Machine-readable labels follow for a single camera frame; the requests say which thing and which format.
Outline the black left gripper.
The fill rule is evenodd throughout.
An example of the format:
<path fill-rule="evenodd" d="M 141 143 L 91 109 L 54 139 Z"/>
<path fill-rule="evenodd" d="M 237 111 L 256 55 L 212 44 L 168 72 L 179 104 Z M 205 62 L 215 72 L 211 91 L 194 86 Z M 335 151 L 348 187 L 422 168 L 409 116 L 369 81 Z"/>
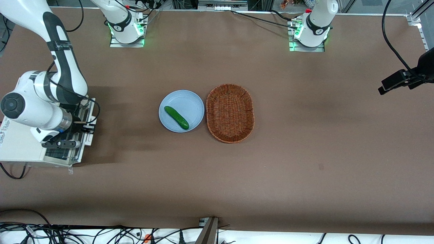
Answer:
<path fill-rule="evenodd" d="M 417 66 L 410 70 L 410 74 L 400 69 L 383 79 L 381 83 L 378 88 L 380 95 L 400 87 L 408 86 L 409 89 L 414 89 L 425 83 L 434 83 L 434 48 L 419 57 Z"/>

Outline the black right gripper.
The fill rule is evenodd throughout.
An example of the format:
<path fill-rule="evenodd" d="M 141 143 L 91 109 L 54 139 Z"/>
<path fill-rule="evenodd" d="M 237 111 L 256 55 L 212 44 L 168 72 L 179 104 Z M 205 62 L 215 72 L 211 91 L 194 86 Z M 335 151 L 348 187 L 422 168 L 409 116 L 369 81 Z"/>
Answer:
<path fill-rule="evenodd" d="M 88 104 L 86 106 L 60 104 L 59 106 L 69 112 L 73 119 L 70 128 L 59 134 L 61 140 L 81 140 L 84 133 L 93 134 L 95 132 L 96 124 L 83 124 L 88 119 Z"/>

